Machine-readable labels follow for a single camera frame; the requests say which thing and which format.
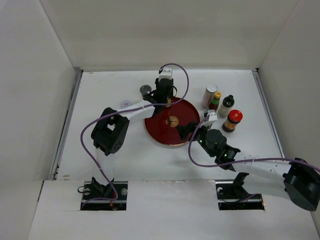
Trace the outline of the salt grinder black cap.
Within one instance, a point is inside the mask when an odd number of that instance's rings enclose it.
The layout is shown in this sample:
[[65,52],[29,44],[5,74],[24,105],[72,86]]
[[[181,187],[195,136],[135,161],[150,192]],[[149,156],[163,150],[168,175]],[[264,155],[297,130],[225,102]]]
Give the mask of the salt grinder black cap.
[[139,88],[139,92],[143,100],[150,100],[152,98],[152,87],[144,84]]

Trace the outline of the small yellow label sauce bottle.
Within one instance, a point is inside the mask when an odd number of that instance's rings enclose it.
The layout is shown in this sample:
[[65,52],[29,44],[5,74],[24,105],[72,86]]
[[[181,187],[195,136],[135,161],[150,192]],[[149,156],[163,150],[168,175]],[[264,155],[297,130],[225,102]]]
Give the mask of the small yellow label sauce bottle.
[[170,108],[172,106],[173,102],[171,98],[168,98],[166,108]]

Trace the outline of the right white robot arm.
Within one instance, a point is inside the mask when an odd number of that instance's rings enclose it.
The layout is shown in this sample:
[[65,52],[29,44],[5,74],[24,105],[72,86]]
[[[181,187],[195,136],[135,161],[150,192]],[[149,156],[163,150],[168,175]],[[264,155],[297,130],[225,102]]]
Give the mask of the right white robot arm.
[[320,202],[320,169],[304,159],[259,158],[228,145],[220,130],[202,122],[178,126],[182,140],[197,142],[214,159],[211,168],[237,173],[232,192],[238,198],[265,194],[290,200],[301,209],[314,212]]

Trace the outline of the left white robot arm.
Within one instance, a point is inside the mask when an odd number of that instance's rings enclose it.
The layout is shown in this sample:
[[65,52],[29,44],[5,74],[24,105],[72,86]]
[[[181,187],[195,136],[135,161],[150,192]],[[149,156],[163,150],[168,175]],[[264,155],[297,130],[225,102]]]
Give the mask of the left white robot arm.
[[107,182],[100,182],[95,187],[95,193],[100,199],[116,200],[119,195],[113,184],[114,178],[109,178],[103,168],[102,160],[120,150],[130,124],[156,117],[170,106],[174,89],[172,77],[158,77],[155,80],[155,90],[143,96],[141,101],[120,110],[107,107],[100,118],[93,122],[95,126],[90,137],[93,140],[96,156],[90,154],[90,157]]

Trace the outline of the red round tray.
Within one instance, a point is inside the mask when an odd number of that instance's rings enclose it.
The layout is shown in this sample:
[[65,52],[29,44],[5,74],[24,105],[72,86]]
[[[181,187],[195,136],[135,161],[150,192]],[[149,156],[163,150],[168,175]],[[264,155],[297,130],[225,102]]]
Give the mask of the red round tray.
[[156,142],[167,146],[179,146],[187,140],[181,139],[177,127],[186,126],[190,122],[200,122],[200,115],[190,102],[183,99],[177,104],[165,107],[156,116],[146,118],[144,126]]

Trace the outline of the yellow cap chili sauce bottle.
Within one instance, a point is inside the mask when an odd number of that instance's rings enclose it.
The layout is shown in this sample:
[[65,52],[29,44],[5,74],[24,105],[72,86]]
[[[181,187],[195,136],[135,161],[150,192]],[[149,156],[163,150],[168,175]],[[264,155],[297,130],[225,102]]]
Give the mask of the yellow cap chili sauce bottle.
[[215,112],[217,111],[220,104],[221,96],[222,96],[222,93],[220,91],[216,91],[214,93],[214,96],[208,105],[209,110],[214,110]]

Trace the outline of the jar with white red lid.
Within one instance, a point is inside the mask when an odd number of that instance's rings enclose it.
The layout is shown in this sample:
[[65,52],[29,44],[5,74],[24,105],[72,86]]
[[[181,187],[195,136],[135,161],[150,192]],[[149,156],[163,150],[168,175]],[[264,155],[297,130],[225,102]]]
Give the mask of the jar with white red lid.
[[133,103],[129,100],[124,100],[121,102],[120,106],[122,109],[132,106]]

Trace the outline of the silver lid tall canister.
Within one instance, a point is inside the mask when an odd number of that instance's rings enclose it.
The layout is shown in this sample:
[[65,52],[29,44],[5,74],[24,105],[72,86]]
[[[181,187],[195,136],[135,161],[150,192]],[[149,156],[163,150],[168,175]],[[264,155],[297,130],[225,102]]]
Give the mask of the silver lid tall canister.
[[210,83],[206,86],[204,94],[203,94],[203,98],[202,98],[202,102],[201,105],[204,108],[207,108],[211,102],[211,100],[213,99],[215,92],[218,91],[218,86],[214,83]]

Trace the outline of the white bottle black cap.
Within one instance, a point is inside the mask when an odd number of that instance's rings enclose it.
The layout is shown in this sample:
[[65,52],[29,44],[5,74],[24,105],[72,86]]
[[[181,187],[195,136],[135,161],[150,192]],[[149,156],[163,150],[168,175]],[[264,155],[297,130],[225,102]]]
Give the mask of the white bottle black cap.
[[227,117],[229,112],[232,110],[233,106],[235,104],[235,99],[233,95],[226,96],[222,104],[219,106],[217,112],[221,117]]

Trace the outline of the red lid sauce jar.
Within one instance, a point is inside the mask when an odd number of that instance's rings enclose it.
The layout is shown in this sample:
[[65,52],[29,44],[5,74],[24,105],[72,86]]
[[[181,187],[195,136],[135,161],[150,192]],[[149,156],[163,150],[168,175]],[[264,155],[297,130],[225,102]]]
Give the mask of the red lid sauce jar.
[[243,119],[243,113],[240,110],[233,109],[227,115],[227,119],[222,125],[222,129],[227,132],[231,133],[236,129],[236,126],[241,122]]

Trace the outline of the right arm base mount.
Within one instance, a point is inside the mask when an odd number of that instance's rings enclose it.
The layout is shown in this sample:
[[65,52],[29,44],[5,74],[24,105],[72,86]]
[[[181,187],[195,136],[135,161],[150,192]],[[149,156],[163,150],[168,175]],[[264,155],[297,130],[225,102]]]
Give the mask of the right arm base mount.
[[261,194],[248,193],[244,180],[248,173],[238,173],[235,179],[217,180],[215,182],[218,208],[221,211],[264,210]]

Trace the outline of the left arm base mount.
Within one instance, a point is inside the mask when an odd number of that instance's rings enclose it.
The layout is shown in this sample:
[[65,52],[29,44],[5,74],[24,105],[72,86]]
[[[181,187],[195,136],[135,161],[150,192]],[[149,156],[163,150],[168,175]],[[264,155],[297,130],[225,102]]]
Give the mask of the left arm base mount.
[[81,194],[81,211],[125,211],[127,209],[128,182],[111,181],[115,190],[108,183],[100,184],[94,177],[78,187]]

